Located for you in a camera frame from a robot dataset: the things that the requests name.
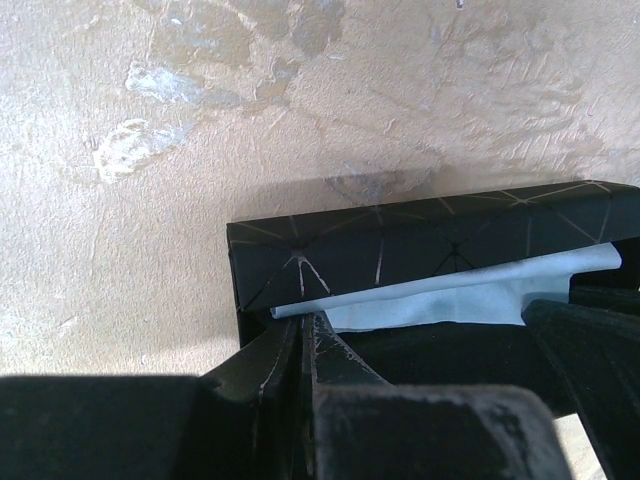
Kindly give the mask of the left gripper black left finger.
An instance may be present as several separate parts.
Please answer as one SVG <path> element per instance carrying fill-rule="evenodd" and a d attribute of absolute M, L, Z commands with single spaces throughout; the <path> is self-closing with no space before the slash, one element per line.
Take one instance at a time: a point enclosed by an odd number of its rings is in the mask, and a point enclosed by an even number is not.
<path fill-rule="evenodd" d="M 202 376 L 1 381 L 5 479 L 288 479 L 299 321 Z"/>

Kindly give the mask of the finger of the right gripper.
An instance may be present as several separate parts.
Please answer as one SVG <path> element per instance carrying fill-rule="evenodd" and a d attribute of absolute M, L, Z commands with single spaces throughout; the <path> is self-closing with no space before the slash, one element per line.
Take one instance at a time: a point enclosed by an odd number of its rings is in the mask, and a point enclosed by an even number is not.
<path fill-rule="evenodd" d="M 522 319 L 559 375 L 610 479 L 639 477 L 639 292 L 578 287 Z"/>

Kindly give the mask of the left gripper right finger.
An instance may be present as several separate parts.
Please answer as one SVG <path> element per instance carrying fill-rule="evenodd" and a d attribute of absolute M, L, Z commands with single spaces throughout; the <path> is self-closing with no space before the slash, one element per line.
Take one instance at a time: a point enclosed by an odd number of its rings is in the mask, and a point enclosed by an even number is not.
<path fill-rule="evenodd" d="M 569 400 L 523 326 L 444 323 L 337 334 L 302 321 L 311 479 L 568 479 Z"/>

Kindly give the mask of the blue cleaning cloth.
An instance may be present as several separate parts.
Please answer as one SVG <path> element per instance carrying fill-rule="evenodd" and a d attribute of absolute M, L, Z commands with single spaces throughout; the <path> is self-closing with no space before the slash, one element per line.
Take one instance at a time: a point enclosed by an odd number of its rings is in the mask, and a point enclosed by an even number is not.
<path fill-rule="evenodd" d="M 536 299 L 566 303 L 576 274 L 617 270 L 611 243 L 538 256 L 271 309 L 272 317 L 323 313 L 336 332 L 435 324 L 524 324 L 521 314 Z"/>

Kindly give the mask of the black glasses case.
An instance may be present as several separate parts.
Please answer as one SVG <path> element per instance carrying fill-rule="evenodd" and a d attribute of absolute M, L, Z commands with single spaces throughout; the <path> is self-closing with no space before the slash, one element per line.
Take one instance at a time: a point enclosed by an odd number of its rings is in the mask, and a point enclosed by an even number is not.
<path fill-rule="evenodd" d="M 573 274 L 572 287 L 639 286 L 639 191 L 574 181 L 231 223 L 227 242 L 239 339 L 247 345 L 279 306 L 319 306 L 342 294 L 477 273 L 510 261 L 611 245 L 618 268 Z M 528 389 L 558 415 L 574 407 L 524 326 L 471 316 L 468 326 L 422 314 L 417 326 L 340 328 L 394 384 L 504 384 Z"/>

